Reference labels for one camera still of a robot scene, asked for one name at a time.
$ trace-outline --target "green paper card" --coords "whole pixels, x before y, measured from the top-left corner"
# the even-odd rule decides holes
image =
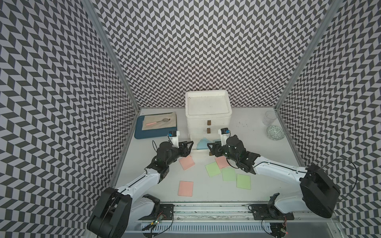
[[[235,171],[233,168],[223,168],[222,169],[222,179],[223,181],[235,181]]]
[[[237,174],[237,188],[251,189],[250,176]]]
[[[213,177],[221,173],[221,170],[219,169],[218,164],[216,162],[205,165],[205,168],[208,171],[209,177]]]

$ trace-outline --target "pink paper card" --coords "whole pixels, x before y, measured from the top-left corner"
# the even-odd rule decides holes
[[[192,196],[193,182],[180,181],[179,196]]]
[[[195,165],[195,163],[194,163],[194,161],[190,155],[188,155],[187,157],[179,159],[179,162],[180,162],[183,170],[189,169],[190,167]]]
[[[227,163],[225,156],[216,157],[216,162],[218,164],[219,169],[222,169],[222,168],[230,166]]]

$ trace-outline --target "black cable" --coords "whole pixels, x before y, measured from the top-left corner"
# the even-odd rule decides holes
[[[272,234],[268,233],[268,232],[265,230],[265,228],[263,227],[263,225],[262,225],[263,220],[264,220],[265,218],[267,218],[267,217],[262,218],[262,221],[261,221],[261,227],[262,227],[262,229],[264,230],[264,232],[266,232],[267,234],[269,234],[270,236],[272,236]]]
[[[169,142],[171,142],[171,144],[173,145],[173,143],[172,143],[171,139],[169,139],[169,135],[167,135],[167,137],[168,137],[168,141],[169,141]]]
[[[256,166],[254,166],[253,169],[254,169],[255,167],[257,167],[258,165],[262,164],[262,163],[270,163],[270,164],[272,164],[272,165],[277,165],[277,164],[274,164],[274,163],[271,163],[271,162],[262,161],[262,162],[260,162],[259,164],[257,164]],[[277,165],[277,166],[280,166],[280,167],[283,167],[283,168],[286,168],[286,169],[290,169],[290,168],[288,168],[288,167],[286,167],[286,166],[282,166],[282,165]],[[295,169],[290,169],[290,170],[295,171],[295,172],[298,172],[298,173],[304,173],[304,174],[308,173],[308,172],[298,171],[298,170],[295,170]]]
[[[99,236],[99,232],[101,231],[101,227],[102,227],[102,223],[103,223],[103,221],[104,221],[104,218],[106,217],[107,213],[109,212],[110,208],[112,207],[112,205],[114,204],[114,202],[115,202],[116,200],[117,200],[117,198],[115,197],[114,201],[112,201],[110,207],[107,209],[107,212],[105,213],[105,215],[104,215],[104,217],[103,217],[103,219],[102,219],[101,225],[99,226],[99,230],[98,230],[98,232],[97,232],[97,234],[96,234],[96,237],[97,237],[97,238],[98,238],[98,236]]]
[[[172,223],[171,225],[169,225],[169,227],[167,229],[165,229],[163,232],[160,232],[159,234],[157,234],[156,236],[160,235],[161,233],[164,233],[166,232],[169,228],[171,228],[172,224],[173,224],[173,220],[174,220],[174,214],[172,213]]]
[[[232,166],[230,163],[229,163],[229,160],[226,158],[226,162],[230,165],[230,166]]]
[[[156,145],[156,142],[154,140],[152,140],[152,147],[154,148],[155,152],[157,152],[157,145]]]
[[[338,201],[338,203],[339,203],[339,202],[343,201],[343,200],[344,200],[349,194],[351,194],[351,193],[353,192],[353,190],[355,189],[355,187],[356,187],[356,185],[357,185],[357,182],[358,182],[358,179],[359,179],[359,172],[357,171],[357,166],[356,166],[352,161],[350,161],[350,160],[348,160],[348,159],[342,159],[342,158],[336,158],[336,159],[332,160],[331,162],[328,162],[327,164],[325,164],[323,167],[321,167],[321,168],[318,169],[317,171],[321,170],[322,168],[324,168],[324,167],[327,166],[328,164],[334,162],[335,160],[347,160],[347,161],[349,161],[349,162],[352,163],[353,167],[354,167],[355,170],[356,170],[356,181],[355,181],[355,183],[353,184],[352,189],[349,191],[349,193],[347,193],[347,195],[346,195],[344,198],[342,198],[342,199],[340,199],[340,200]]]

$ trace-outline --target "towel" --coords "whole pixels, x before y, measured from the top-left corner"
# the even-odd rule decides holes
[[[164,118],[168,118],[170,120],[167,122],[161,121]],[[155,121],[161,121],[161,122],[158,122],[151,126],[146,126],[147,123],[155,122]],[[146,115],[144,116],[142,131],[175,127],[175,126],[176,126],[176,112],[167,113],[167,114],[159,114],[159,115]]]

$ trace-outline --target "paper card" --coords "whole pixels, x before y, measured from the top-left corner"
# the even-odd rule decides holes
[[[207,169],[209,177],[213,177],[213,176],[221,173],[221,170],[219,169],[219,167],[218,167],[216,162],[213,162],[211,164],[205,165],[205,168]]]
[[[180,181],[179,196],[192,196],[193,194],[193,182]]]
[[[251,189],[249,175],[237,174],[237,188]]]
[[[235,181],[235,170],[233,168],[223,168],[222,171],[222,180],[223,181]]]
[[[179,162],[180,162],[183,170],[189,169],[190,167],[195,165],[195,163],[194,163],[194,161],[190,155],[188,155],[187,157],[179,159]]]
[[[216,159],[216,162],[217,162],[218,167],[219,167],[220,169],[230,166],[230,165],[227,163],[227,161],[226,161],[226,157],[225,157],[225,156],[216,157],[215,159]]]
[[[208,143],[211,143],[210,140],[203,138],[200,140],[200,142],[197,144],[197,150],[205,150],[208,149]]]

